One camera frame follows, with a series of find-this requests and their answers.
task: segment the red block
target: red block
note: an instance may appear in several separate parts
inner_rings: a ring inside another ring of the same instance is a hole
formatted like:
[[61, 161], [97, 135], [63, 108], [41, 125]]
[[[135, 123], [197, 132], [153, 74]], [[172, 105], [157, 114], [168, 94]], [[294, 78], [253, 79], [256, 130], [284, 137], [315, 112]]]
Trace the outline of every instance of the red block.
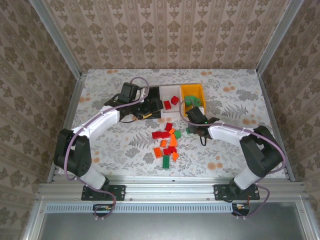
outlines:
[[168, 131], [161, 131], [161, 138], [167, 139], [170, 138], [170, 133]]
[[152, 133], [152, 139], [160, 139], [162, 137], [162, 133], [160, 131], [155, 131]]
[[168, 150], [171, 152], [171, 153], [173, 153], [173, 152], [177, 152], [177, 149], [174, 147], [174, 146], [169, 146], [168, 147]]
[[164, 130], [169, 132], [171, 129], [172, 129], [172, 123], [167, 122], [166, 125], [165, 125], [165, 129]]
[[164, 101], [164, 108], [165, 108], [165, 110], [171, 109], [171, 104], [169, 101]]
[[163, 154], [164, 154], [165, 156], [170, 156], [171, 151], [170, 151], [169, 149], [165, 148], [165, 149], [163, 149]]
[[172, 103], [173, 105], [177, 105], [178, 102], [179, 102], [179, 98], [178, 98], [177, 96], [173, 96], [173, 97], [171, 98], [171, 103]]

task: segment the floral tablecloth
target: floral tablecloth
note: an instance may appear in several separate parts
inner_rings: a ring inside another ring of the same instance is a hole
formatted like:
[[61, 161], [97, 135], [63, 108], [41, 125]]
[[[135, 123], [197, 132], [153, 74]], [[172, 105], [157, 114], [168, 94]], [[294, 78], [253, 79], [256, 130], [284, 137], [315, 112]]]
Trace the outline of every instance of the floral tablecloth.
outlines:
[[[84, 123], [116, 93], [124, 82], [141, 76], [150, 86], [201, 83], [206, 99], [206, 115], [240, 127], [264, 125], [271, 129], [258, 76], [254, 69], [92, 69], [73, 121], [73, 128]], [[145, 84], [137, 80], [137, 85]], [[123, 121], [130, 121], [132, 115]], [[167, 122], [182, 131], [178, 139], [179, 158], [170, 157], [170, 168], [163, 169], [162, 158], [155, 158], [153, 148], [160, 140], [152, 132], [163, 131]], [[160, 118], [117, 123], [91, 143], [93, 166], [105, 175], [175, 176], [175, 177], [233, 177], [246, 166], [241, 149], [220, 140], [200, 144], [198, 135], [187, 135], [187, 123], [179, 118]], [[270, 178], [285, 178], [277, 172]]]

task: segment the patterned wallpaper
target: patterned wallpaper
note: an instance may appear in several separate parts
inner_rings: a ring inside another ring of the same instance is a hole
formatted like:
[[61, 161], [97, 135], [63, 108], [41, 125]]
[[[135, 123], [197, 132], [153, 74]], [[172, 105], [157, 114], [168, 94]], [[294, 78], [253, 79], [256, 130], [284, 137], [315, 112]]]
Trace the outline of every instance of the patterned wallpaper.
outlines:
[[305, 0], [262, 75], [289, 160], [320, 223], [320, 1]]
[[44, 0], [88, 69], [255, 69], [288, 0]]
[[27, 0], [0, 1], [0, 239], [19, 239], [46, 182], [75, 80]]

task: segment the green object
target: green object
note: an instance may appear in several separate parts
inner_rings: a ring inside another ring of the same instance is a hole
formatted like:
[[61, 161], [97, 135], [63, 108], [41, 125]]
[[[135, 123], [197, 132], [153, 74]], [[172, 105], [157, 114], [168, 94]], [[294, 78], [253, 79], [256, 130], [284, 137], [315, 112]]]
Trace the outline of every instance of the green object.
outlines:
[[181, 138], [181, 132], [178, 131], [178, 130], [175, 130], [175, 131], [174, 131], [174, 135], [175, 135], [175, 138], [176, 138], [176, 139], [180, 139], [180, 138]]
[[163, 156], [163, 165], [162, 165], [162, 167], [164, 169], [168, 169], [170, 167], [170, 157], [169, 156], [167, 156], [167, 155]]
[[201, 106], [200, 98], [197, 98], [195, 96], [186, 96], [184, 98], [184, 102], [187, 107], [191, 106], [192, 104], [196, 105], [197, 107]]

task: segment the metal bracket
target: metal bracket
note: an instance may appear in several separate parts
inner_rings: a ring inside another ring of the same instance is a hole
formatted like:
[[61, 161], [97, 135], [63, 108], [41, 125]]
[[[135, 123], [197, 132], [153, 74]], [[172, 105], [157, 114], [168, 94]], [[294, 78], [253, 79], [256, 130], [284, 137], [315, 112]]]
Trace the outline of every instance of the metal bracket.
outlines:
[[[110, 185], [108, 191], [115, 196], [117, 202], [125, 200], [126, 185]], [[96, 192], [87, 186], [83, 186], [81, 200], [82, 201], [112, 201], [113, 199], [110, 195], [106, 193]]]
[[213, 186], [214, 189], [214, 199], [216, 201], [226, 201], [232, 202], [237, 200], [260, 200], [258, 187], [254, 184], [249, 186], [246, 190], [241, 192], [238, 196], [231, 194], [229, 184], [216, 184]]

